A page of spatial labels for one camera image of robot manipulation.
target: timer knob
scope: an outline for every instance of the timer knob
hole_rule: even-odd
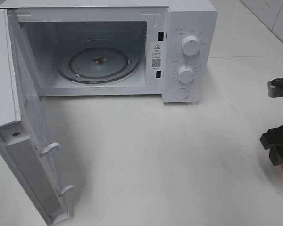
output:
[[[181,49],[187,56],[193,56],[200,50],[200,40],[195,35],[185,37],[181,42]]]
[[[192,67],[184,66],[178,70],[178,80],[181,83],[189,83],[194,80],[195,70]]]

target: white microwave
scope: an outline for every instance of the white microwave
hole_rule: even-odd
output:
[[[69,217],[42,96],[200,98],[209,0],[7,0],[0,6],[0,154],[48,225]]]

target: round button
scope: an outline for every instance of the round button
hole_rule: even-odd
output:
[[[200,40],[194,35],[185,37],[181,42],[181,49],[185,55],[193,56],[200,50]]]
[[[189,83],[194,80],[195,70],[191,67],[184,66],[178,70],[178,80],[181,83]]]
[[[175,97],[178,99],[186,99],[189,96],[189,91],[186,88],[179,88],[175,91]]]

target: open door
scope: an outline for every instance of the open door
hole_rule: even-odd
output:
[[[0,10],[0,154],[47,223],[69,217],[55,164],[58,143],[51,143],[40,98],[31,75],[36,72],[13,11]]]

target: sticker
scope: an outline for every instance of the sticker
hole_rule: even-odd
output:
[[[162,56],[165,50],[164,42],[152,42],[151,43],[151,65],[152,69],[162,68]]]

